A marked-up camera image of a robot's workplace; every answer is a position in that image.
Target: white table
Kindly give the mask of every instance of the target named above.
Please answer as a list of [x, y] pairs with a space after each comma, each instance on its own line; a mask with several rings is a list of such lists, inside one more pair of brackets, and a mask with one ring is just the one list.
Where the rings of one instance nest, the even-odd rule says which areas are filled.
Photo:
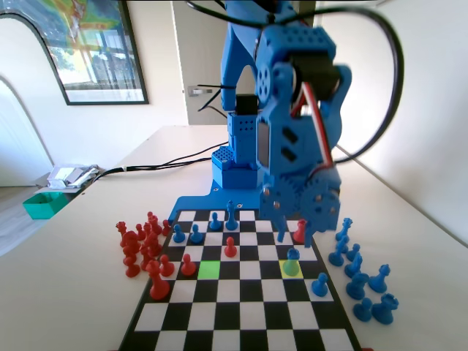
[[[122, 164], [159, 164], [226, 140], [223, 126], [165, 127]], [[328, 264], [361, 346], [466, 350], [467, 249], [361, 166], [349, 162], [339, 165], [339, 172], [339, 226], [345, 216], [354, 221], [350, 244], [361, 245], [363, 272], [375, 275], [382, 264], [390, 264], [388, 292], [400, 302], [390, 326], [358, 321], [351, 311], [355, 301], [344, 290], [349, 279], [342, 267]], [[0, 350], [117, 350], [147, 276], [125, 276], [116, 222], [134, 227], [147, 211], [167, 218], [179, 196], [204, 195], [210, 186], [210, 162], [109, 175], [92, 185], [0, 257]], [[314, 237], [326, 259], [334, 235]], [[366, 294], [379, 300], [369, 289]]]

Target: door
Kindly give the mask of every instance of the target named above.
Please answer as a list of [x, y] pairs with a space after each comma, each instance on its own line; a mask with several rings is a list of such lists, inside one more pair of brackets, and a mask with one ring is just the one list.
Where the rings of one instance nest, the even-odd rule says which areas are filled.
[[0, 77], [0, 186], [28, 186], [52, 163], [22, 104]]
[[[226, 124], [226, 119], [214, 110], [205, 109], [197, 112], [218, 88], [211, 88], [211, 93], [191, 97], [188, 87], [221, 83], [221, 58], [226, 40], [227, 22], [198, 12], [188, 7], [185, 1], [171, 3], [189, 124]], [[195, 3], [226, 14], [214, 1], [195, 1]], [[255, 80], [252, 71], [250, 67], [245, 67], [236, 93], [253, 94], [254, 90]], [[221, 97], [218, 96], [211, 105], [222, 111]]]

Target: chessboard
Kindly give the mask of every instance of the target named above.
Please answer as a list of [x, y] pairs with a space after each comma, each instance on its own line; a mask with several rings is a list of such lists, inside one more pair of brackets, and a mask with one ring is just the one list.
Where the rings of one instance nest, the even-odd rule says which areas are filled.
[[[220, 230], [209, 227], [211, 215], [223, 221]], [[237, 210], [239, 226], [224, 228], [226, 211], [179, 211], [185, 241], [177, 244], [169, 234], [162, 254], [174, 263], [174, 273], [162, 277], [170, 284], [162, 300], [151, 298], [146, 285], [119, 348], [139, 350], [361, 350], [331, 279], [321, 298], [311, 289], [319, 273], [328, 274], [315, 242], [312, 248], [294, 242], [297, 219], [288, 219], [282, 243], [269, 221], [257, 211]], [[198, 224], [203, 241], [191, 243], [192, 225]], [[228, 237], [237, 255], [224, 253]], [[300, 270], [288, 276], [282, 269], [289, 248], [300, 252]], [[181, 272], [189, 253], [197, 266], [191, 276]]]

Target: blue pawn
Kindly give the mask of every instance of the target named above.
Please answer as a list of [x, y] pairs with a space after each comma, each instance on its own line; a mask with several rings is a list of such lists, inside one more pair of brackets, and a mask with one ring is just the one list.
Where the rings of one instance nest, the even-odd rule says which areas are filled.
[[369, 279], [369, 286], [376, 293], [384, 293], [387, 291], [387, 285], [384, 282], [385, 277], [390, 274], [389, 265], [381, 265], [379, 268], [379, 274], [377, 276], [371, 276]]
[[199, 244], [203, 240], [203, 234], [198, 231], [198, 224], [194, 224], [193, 233], [190, 235], [190, 241], [194, 244]]
[[336, 245], [336, 251], [332, 252], [331, 254], [328, 255], [328, 261], [332, 265], [335, 265], [336, 267], [341, 267], [344, 263], [344, 259], [341, 256], [341, 251], [343, 249], [343, 246], [346, 245], [346, 243], [349, 241], [348, 236], [344, 236], [343, 239], [341, 239], [337, 245]]
[[343, 238], [343, 235], [348, 234], [348, 230], [351, 228], [352, 220], [351, 218], [345, 218], [343, 219], [343, 228], [341, 231], [337, 232], [335, 235], [336, 241], [340, 241]]
[[361, 245], [359, 244], [354, 244], [352, 245], [352, 250], [349, 250], [346, 253], [346, 258], [350, 261], [354, 260], [354, 256], [359, 252], [359, 249], [361, 248]]
[[380, 300], [382, 303], [375, 303], [372, 306], [372, 315], [382, 324], [391, 324], [393, 322], [392, 311], [398, 308], [399, 302], [392, 294], [384, 294]]
[[352, 263], [345, 265], [344, 272], [346, 273], [346, 275], [352, 278], [352, 276], [354, 276], [356, 273], [360, 273], [362, 262], [363, 262], [363, 258], [361, 257], [361, 254], [358, 252], [355, 255]]
[[218, 214], [216, 212], [213, 212], [211, 217], [213, 217], [213, 221], [211, 221], [210, 223], [211, 230], [220, 230], [222, 223], [218, 220]]
[[227, 218], [227, 222], [226, 222], [226, 229], [227, 230], [236, 230], [237, 226], [239, 225], [235, 221], [234, 210], [235, 210], [234, 209], [234, 204], [233, 204], [232, 200], [229, 200], [229, 202], [227, 203], [227, 212], [229, 214], [229, 217]]
[[185, 240], [185, 233], [182, 232], [180, 225], [176, 224], [174, 226], [174, 231], [175, 231], [175, 234], [173, 236], [173, 240], [175, 243], [181, 243], [182, 241]]
[[319, 279], [312, 282], [312, 291], [315, 295], [320, 296], [321, 298], [328, 293], [328, 287], [326, 282], [328, 281], [328, 276], [326, 273], [320, 273]]
[[369, 280], [369, 276], [365, 273], [356, 273], [352, 276], [352, 281], [346, 285], [346, 292], [355, 300], [361, 300], [366, 293], [364, 292], [364, 285]]
[[368, 322], [372, 318], [372, 301], [370, 298], [363, 298], [361, 303], [357, 303], [352, 308], [352, 313], [363, 322]]

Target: wall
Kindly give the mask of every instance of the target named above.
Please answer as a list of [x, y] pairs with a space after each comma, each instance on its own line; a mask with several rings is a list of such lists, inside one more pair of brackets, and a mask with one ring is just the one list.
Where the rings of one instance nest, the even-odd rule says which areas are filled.
[[[395, 26], [405, 57], [404, 92], [394, 122], [360, 161], [459, 240], [468, 242], [468, 3], [392, 0], [377, 8]], [[337, 62], [353, 82], [341, 109], [339, 145], [356, 151], [384, 116], [393, 79], [382, 32], [351, 15], [323, 16]]]
[[55, 164], [112, 167], [161, 126], [187, 124], [170, 2], [128, 5], [150, 105], [67, 106], [32, 32], [0, 20], [0, 75], [23, 100]]

